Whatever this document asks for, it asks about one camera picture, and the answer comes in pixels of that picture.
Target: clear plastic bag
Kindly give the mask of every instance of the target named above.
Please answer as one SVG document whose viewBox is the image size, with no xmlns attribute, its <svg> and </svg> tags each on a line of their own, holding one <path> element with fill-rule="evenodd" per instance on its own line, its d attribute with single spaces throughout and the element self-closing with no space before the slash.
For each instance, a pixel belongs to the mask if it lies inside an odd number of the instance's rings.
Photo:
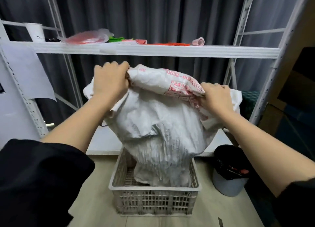
<svg viewBox="0 0 315 227">
<path fill-rule="evenodd" d="M 105 43 L 111 36 L 113 33 L 108 29 L 99 29 L 78 33 L 69 38 L 58 37 L 58 39 L 68 44 Z"/>
</svg>

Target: forearm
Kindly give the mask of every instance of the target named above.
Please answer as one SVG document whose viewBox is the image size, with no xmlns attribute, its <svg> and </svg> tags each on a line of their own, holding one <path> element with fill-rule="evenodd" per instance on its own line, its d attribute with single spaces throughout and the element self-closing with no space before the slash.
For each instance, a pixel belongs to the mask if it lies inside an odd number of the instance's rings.
<svg viewBox="0 0 315 227">
<path fill-rule="evenodd" d="M 291 182 L 315 177 L 315 163 L 236 113 L 219 118 L 268 188 L 278 196 Z"/>
<path fill-rule="evenodd" d="M 54 128 L 41 142 L 68 144 L 86 153 L 89 143 L 111 107 L 110 101 L 98 97 L 91 98 L 67 120 Z"/>
</svg>

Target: curtain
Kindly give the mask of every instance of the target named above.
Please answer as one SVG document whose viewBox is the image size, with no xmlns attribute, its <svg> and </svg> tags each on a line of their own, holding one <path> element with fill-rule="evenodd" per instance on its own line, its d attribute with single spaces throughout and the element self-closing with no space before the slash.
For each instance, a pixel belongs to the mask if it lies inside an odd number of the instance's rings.
<svg viewBox="0 0 315 227">
<path fill-rule="evenodd" d="M 57 0 L 67 37 L 108 28 L 115 37 L 147 39 L 148 43 L 191 43 L 203 37 L 206 45 L 232 45 L 244 0 Z M 296 0 L 254 0 L 245 31 L 284 28 Z M 14 22 L 53 27 L 47 0 L 0 0 L 0 16 Z M 11 40 L 30 41 L 23 27 L 6 26 Z M 55 37 L 53 32 L 46 36 Z M 282 33 L 244 36 L 242 45 L 277 47 Z M 39 55 L 56 93 L 75 104 L 61 54 Z M 222 83 L 228 63 L 224 58 L 71 55 L 80 89 L 89 84 L 96 64 L 128 61 L 168 68 L 198 81 Z M 260 91 L 271 60 L 238 59 L 239 90 Z M 61 102 L 38 101 L 44 118 L 60 123 L 72 110 Z"/>
</svg>

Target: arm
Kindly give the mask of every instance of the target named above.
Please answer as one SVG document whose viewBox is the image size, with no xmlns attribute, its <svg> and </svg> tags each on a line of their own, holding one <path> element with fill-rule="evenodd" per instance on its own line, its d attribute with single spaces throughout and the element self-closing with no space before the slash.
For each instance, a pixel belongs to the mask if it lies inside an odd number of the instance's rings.
<svg viewBox="0 0 315 227">
<path fill-rule="evenodd" d="M 128 62 L 105 63 L 94 68 L 94 96 L 72 116 L 54 128 L 41 142 L 63 143 L 86 153 L 105 114 L 128 90 Z"/>
<path fill-rule="evenodd" d="M 278 196 L 291 182 L 315 177 L 315 162 L 285 145 L 235 113 L 228 86 L 202 83 L 201 102 L 220 119 L 271 192 Z"/>
</svg>

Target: white plastic basket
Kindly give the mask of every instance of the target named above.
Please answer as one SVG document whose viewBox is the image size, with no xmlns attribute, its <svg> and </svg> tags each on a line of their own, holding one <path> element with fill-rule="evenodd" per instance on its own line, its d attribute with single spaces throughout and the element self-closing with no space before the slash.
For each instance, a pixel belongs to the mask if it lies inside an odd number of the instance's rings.
<svg viewBox="0 0 315 227">
<path fill-rule="evenodd" d="M 190 216 L 201 185 L 195 161 L 189 167 L 191 187 L 151 187 L 135 181 L 136 161 L 123 148 L 116 162 L 109 189 L 113 191 L 117 213 L 132 216 Z"/>
</svg>

